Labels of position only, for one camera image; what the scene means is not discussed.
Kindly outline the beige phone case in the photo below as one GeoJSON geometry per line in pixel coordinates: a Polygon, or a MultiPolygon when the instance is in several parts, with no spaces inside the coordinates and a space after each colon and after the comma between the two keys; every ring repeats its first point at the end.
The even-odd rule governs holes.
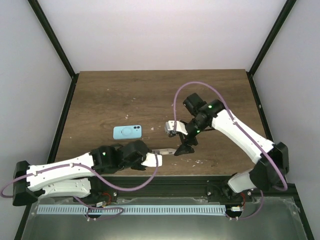
{"type": "Polygon", "coordinates": [[[158,155],[173,155],[176,152],[174,148],[153,149],[153,153],[158,155]]]}

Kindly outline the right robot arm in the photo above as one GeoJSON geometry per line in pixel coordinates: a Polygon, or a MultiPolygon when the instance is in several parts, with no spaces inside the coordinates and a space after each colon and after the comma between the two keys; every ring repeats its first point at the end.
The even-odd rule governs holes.
{"type": "Polygon", "coordinates": [[[268,191],[277,183],[285,181],[289,172],[289,151],[282,143],[264,138],[227,111],[223,103],[215,99],[209,103],[197,93],[189,95],[183,105],[193,116],[190,122],[170,120],[165,131],[170,137],[179,135],[181,144],[174,155],[194,153],[197,135],[209,129],[219,131],[240,147],[254,163],[254,168],[236,173],[222,188],[223,198],[236,200],[240,193],[249,189],[268,191]]]}

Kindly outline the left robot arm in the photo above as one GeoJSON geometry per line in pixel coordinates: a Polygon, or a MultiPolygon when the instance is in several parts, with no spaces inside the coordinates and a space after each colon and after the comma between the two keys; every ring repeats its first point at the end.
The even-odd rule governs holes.
{"type": "Polygon", "coordinates": [[[25,160],[19,161],[14,171],[12,204],[20,207],[42,198],[67,196],[86,197],[97,202],[102,189],[91,184],[90,177],[125,169],[157,169],[161,165],[162,157],[141,140],[126,145],[103,145],[75,158],[49,164],[31,165],[25,160]]]}

